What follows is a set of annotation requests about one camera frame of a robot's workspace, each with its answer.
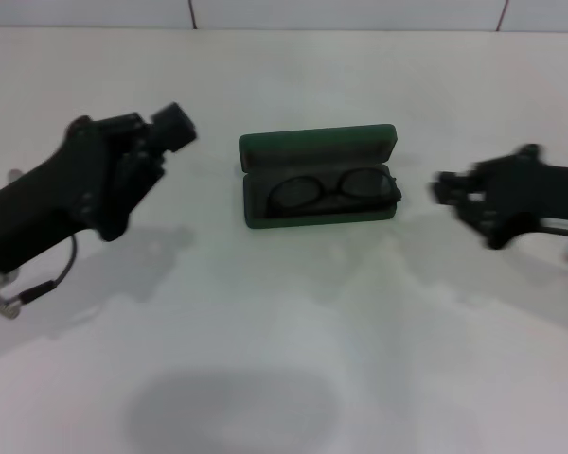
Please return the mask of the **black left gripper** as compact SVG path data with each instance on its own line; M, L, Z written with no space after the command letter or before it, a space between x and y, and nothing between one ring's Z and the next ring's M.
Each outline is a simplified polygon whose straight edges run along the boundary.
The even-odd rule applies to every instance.
M83 230L118 239L164 176L164 154L161 114L76 119L46 161L0 190L0 274Z

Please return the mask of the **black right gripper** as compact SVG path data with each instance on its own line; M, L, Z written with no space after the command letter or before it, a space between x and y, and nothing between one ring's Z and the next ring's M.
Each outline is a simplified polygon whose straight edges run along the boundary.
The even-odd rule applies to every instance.
M545 218L568 221L568 167L544 162L536 144L465 171L439 172L430 189L436 203L449 206L493 250L517 236L545 233ZM485 201L471 194L485 194Z

